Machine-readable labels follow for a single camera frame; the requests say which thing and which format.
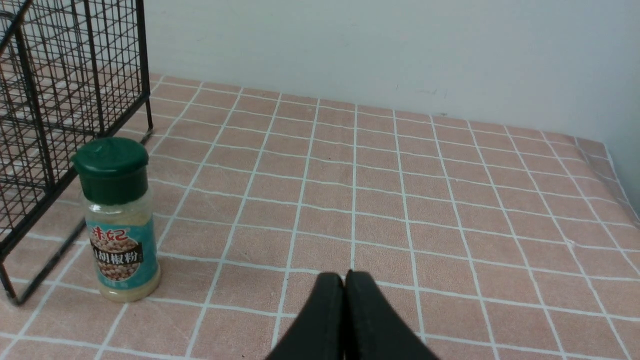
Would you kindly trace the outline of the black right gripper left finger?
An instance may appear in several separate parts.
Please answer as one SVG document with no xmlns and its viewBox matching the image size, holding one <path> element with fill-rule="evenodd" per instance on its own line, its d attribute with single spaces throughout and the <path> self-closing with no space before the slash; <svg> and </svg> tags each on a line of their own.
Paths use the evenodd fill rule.
<svg viewBox="0 0 640 360">
<path fill-rule="evenodd" d="M 345 288 L 336 273 L 320 273 L 295 321 L 268 360 L 341 360 Z"/>
</svg>

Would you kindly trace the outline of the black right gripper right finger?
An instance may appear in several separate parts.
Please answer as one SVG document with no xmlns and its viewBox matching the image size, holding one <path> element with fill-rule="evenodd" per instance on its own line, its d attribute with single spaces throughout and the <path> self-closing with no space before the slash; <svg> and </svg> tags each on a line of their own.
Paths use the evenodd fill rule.
<svg viewBox="0 0 640 360">
<path fill-rule="evenodd" d="M 346 360 L 437 360 L 388 302 L 373 276 L 348 271 Z"/>
</svg>

